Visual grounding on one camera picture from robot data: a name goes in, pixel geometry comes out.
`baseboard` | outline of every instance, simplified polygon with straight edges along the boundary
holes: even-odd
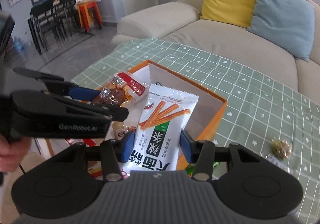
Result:
[[[108,27],[116,27],[118,25],[117,21],[102,21],[102,24],[104,26],[108,26]]]

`green checkered tablecloth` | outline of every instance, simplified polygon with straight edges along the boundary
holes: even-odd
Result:
[[[261,154],[270,151],[273,138],[289,141],[292,155],[283,163],[293,170],[304,190],[296,214],[303,223],[320,218],[320,107],[316,103],[234,61],[152,38],[118,46],[73,81],[95,89],[119,70],[145,60],[179,72],[228,99],[213,141],[216,145],[238,142]]]

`white snack package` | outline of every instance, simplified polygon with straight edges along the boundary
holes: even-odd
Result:
[[[198,96],[151,84],[140,116],[133,151],[122,165],[131,170],[174,171],[179,155],[180,133],[186,126]]]

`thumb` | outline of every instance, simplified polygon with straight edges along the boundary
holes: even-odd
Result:
[[[6,156],[10,153],[10,144],[7,139],[0,134],[0,155]]]

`green label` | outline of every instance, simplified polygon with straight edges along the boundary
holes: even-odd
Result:
[[[163,124],[161,124],[161,125],[157,125],[156,127],[155,127],[155,130],[157,130],[157,131],[162,131],[162,132],[167,132],[167,129],[168,129],[168,126],[169,126],[169,123],[170,123],[170,121],[169,122],[166,122],[166,123],[163,123]]]

